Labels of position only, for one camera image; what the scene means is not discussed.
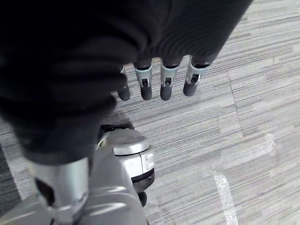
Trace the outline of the right robot hand black cloth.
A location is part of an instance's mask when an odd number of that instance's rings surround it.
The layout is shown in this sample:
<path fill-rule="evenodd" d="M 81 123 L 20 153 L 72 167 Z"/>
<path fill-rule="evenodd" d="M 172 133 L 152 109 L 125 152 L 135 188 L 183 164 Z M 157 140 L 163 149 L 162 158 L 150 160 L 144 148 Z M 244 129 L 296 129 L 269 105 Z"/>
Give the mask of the right robot hand black cloth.
<path fill-rule="evenodd" d="M 184 56 L 194 95 L 251 4 L 249 0 L 3 0 L 0 3 L 0 114 L 28 160 L 49 212 L 76 213 L 91 195 L 101 122 L 128 98 L 126 64 L 142 98 L 162 61 L 168 100 Z"/>

